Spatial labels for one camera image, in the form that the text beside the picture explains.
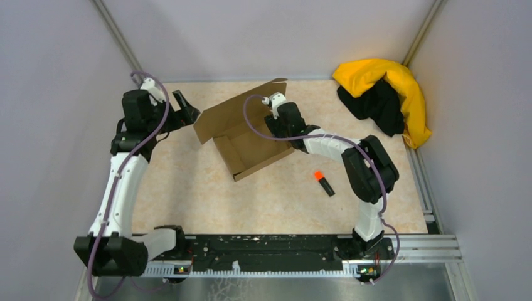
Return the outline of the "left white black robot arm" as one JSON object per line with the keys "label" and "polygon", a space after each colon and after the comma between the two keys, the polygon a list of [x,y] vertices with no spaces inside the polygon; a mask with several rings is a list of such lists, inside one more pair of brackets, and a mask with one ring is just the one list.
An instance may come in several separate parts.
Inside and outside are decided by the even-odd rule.
{"label": "left white black robot arm", "polygon": [[139,185],[157,146],[158,134],[193,125],[200,111],[180,90],[172,92],[180,109],[157,101],[147,90],[131,90],[122,97],[124,118],[111,142],[111,168],[98,215],[87,236],[78,236],[73,249],[93,276],[136,277],[148,263],[162,256],[174,260],[189,254],[181,226],[155,227],[145,235],[132,232],[132,215]]}

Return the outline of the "brown cardboard box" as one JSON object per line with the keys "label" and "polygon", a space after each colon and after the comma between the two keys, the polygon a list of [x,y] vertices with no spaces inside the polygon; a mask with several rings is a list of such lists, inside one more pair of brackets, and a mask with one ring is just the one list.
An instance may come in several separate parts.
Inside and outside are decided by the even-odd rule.
{"label": "brown cardboard box", "polygon": [[244,113],[261,134],[271,136],[264,118],[270,110],[252,95],[270,96],[285,93],[286,78],[275,78],[251,90],[204,110],[193,125],[201,144],[214,142],[235,182],[277,162],[294,152],[289,142],[268,140],[257,135],[246,123]]}

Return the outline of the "orange black marker pen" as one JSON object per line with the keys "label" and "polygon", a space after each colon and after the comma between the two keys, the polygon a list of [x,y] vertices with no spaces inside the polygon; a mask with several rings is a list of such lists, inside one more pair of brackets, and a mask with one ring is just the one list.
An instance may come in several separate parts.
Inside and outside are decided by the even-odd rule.
{"label": "orange black marker pen", "polygon": [[329,184],[329,182],[324,177],[321,171],[316,171],[314,173],[314,177],[316,178],[318,183],[321,185],[321,187],[324,189],[324,191],[329,197],[332,197],[333,195],[335,195],[334,189],[331,187],[331,185]]}

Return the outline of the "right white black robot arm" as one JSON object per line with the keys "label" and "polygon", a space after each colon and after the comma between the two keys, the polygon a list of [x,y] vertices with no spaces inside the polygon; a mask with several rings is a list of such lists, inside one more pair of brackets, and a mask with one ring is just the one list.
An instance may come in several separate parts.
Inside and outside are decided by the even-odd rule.
{"label": "right white black robot arm", "polygon": [[306,154],[343,164],[351,189],[360,200],[353,250],[360,258],[370,258],[383,238],[381,216],[387,197],[400,177],[381,141],[374,135],[348,139],[319,126],[307,125],[294,102],[282,102],[277,107],[269,100],[262,102],[271,111],[265,123],[275,139],[287,141]]}

